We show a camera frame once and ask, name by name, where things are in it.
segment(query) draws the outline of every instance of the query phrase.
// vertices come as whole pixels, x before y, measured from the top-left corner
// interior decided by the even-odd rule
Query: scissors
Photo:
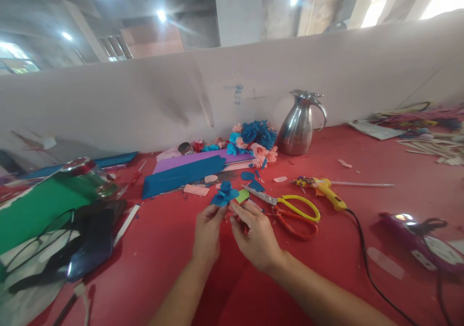
[[[283,195],[281,198],[273,198],[270,195],[264,194],[263,192],[258,192],[251,187],[244,186],[244,185],[242,185],[242,187],[245,188],[247,191],[249,191],[251,194],[254,194],[255,196],[257,196],[259,199],[264,200],[266,203],[269,203],[274,207],[277,205],[277,203],[282,203],[282,204],[285,204],[290,209],[292,209],[293,211],[295,211],[298,215],[303,216],[304,218],[308,220],[311,220],[314,222],[319,222],[320,220],[320,213],[319,213],[318,208],[306,198],[300,197],[298,195]],[[286,201],[286,199],[297,199],[297,200],[301,200],[302,202],[307,203],[313,209],[316,216],[311,217],[311,216],[306,215],[304,212],[300,211],[299,209],[294,207],[292,204],[290,204],[288,201]]]
[[[307,219],[306,217],[302,217],[300,215],[297,215],[297,214],[294,214],[292,212],[288,212],[288,211],[283,211],[282,209],[280,209],[278,206],[277,206],[277,203],[278,202],[281,202],[287,206],[291,206],[291,208],[293,207],[290,203],[288,203],[287,201],[285,201],[284,199],[282,198],[273,198],[271,196],[268,196],[267,194],[264,194],[263,192],[258,192],[256,190],[254,190],[253,188],[250,188],[248,186],[244,186],[242,185],[243,188],[245,188],[247,191],[249,191],[251,194],[254,194],[255,196],[257,196],[259,199],[262,199],[264,200],[266,203],[269,203],[271,204],[271,209],[272,209],[272,213],[273,215],[276,216],[276,219],[279,221],[279,223],[291,234],[293,235],[295,238],[299,239],[299,240],[303,240],[303,241],[306,241],[306,240],[310,240],[312,238],[314,238],[317,233],[318,233],[318,226],[316,225],[316,223],[313,221],[313,220],[309,220]],[[305,203],[310,203],[307,199],[304,199],[302,197],[299,197],[297,195],[288,195],[286,197],[293,197],[293,198],[287,198],[287,199],[301,199],[303,200]],[[316,215],[317,217],[320,218],[320,215],[319,215],[319,211],[318,209],[311,203],[312,205],[312,208],[315,210],[316,212]],[[290,218],[293,218],[295,220],[299,220],[299,221],[302,221],[302,222],[305,222],[306,224],[309,225],[310,227],[310,234],[309,235],[303,235],[303,234],[299,234],[297,232],[294,231],[294,229],[292,227],[290,227],[286,222],[285,220],[283,219],[283,217],[290,217]]]

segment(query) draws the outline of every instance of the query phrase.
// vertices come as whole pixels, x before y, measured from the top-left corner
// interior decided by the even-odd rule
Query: scissor handle
[[[301,200],[302,202],[305,202],[306,204],[308,204],[313,209],[316,216],[311,217],[309,215],[306,215],[304,212],[300,211],[299,209],[294,207],[292,204],[290,204],[288,201],[286,201],[286,199],[296,199],[296,200]],[[313,203],[311,203],[309,200],[307,200],[306,198],[300,197],[299,195],[283,195],[282,198],[278,198],[277,201],[279,203],[285,204],[290,209],[295,211],[298,215],[303,216],[304,218],[307,218],[308,220],[311,220],[311,221],[314,221],[314,222],[319,222],[319,220],[320,220],[320,213],[319,213],[318,208]]]

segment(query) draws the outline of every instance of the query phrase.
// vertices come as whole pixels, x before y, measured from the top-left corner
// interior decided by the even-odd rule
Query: metal pitcher
[[[320,130],[327,123],[327,111],[317,100],[323,95],[299,89],[292,90],[290,94],[295,96],[295,104],[280,128],[276,144],[280,152],[297,156],[308,152],[313,137],[311,105],[317,106],[324,114],[324,125]]]

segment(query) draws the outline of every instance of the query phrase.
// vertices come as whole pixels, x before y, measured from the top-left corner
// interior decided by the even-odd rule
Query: jar lid
[[[97,164],[89,157],[82,157],[73,160],[72,162],[66,163],[60,169],[61,172],[69,172],[73,176],[80,176],[87,174]]]

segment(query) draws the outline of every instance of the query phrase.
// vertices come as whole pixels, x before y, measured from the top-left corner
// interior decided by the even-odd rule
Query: yellow glue gun
[[[297,186],[300,187],[311,187],[316,190],[316,195],[317,196],[326,196],[327,199],[330,200],[330,202],[333,205],[333,208],[336,211],[344,211],[347,209],[347,205],[345,202],[340,199],[338,195],[336,195],[331,189],[331,182],[326,179],[318,179],[318,178],[298,178],[296,179],[293,183],[295,183]]]

